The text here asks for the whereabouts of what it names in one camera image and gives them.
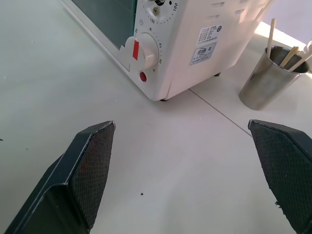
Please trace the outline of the white timer knob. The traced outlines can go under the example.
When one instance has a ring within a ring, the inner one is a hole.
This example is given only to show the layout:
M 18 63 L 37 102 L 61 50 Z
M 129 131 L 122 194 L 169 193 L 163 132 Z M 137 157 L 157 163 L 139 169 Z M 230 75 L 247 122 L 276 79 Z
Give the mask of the white timer knob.
M 125 43 L 125 57 L 133 70 L 143 71 L 155 67 L 159 59 L 155 39 L 148 33 L 129 37 Z

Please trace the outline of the steel utensil cup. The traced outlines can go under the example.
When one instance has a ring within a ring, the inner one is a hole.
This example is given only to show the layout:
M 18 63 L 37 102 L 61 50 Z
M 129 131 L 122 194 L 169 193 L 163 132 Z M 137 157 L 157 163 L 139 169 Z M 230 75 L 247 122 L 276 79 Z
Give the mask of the steel utensil cup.
M 302 59 L 299 55 L 293 55 L 285 67 L 280 66 L 289 51 L 290 49 L 281 46 L 272 46 L 270 56 L 266 52 L 262 55 L 239 93 L 244 105 L 253 110 L 262 110 L 299 77 L 308 73 L 310 67 L 306 62 L 294 71 L 289 71 L 289 68 Z

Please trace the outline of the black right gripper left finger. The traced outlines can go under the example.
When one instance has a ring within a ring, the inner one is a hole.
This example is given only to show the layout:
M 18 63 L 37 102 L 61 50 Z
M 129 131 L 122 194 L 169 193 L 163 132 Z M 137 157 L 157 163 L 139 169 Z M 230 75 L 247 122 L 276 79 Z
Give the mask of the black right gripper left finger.
M 116 126 L 76 134 L 43 174 L 4 234 L 90 234 L 106 186 Z

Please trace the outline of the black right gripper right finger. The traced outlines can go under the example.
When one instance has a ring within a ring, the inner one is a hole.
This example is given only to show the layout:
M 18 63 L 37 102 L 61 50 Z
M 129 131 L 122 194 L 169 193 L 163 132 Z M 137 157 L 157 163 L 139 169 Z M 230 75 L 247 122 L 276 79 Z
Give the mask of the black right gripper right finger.
M 281 124 L 248 123 L 266 182 L 296 234 L 312 234 L 312 138 Z

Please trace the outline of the white toaster oven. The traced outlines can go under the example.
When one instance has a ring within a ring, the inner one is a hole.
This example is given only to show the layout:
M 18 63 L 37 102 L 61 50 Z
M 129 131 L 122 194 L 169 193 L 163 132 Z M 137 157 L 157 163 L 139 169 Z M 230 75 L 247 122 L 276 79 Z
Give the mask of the white toaster oven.
M 273 0 L 60 0 L 131 81 L 165 101 L 236 64 Z M 136 71 L 129 37 L 156 41 L 155 67 Z

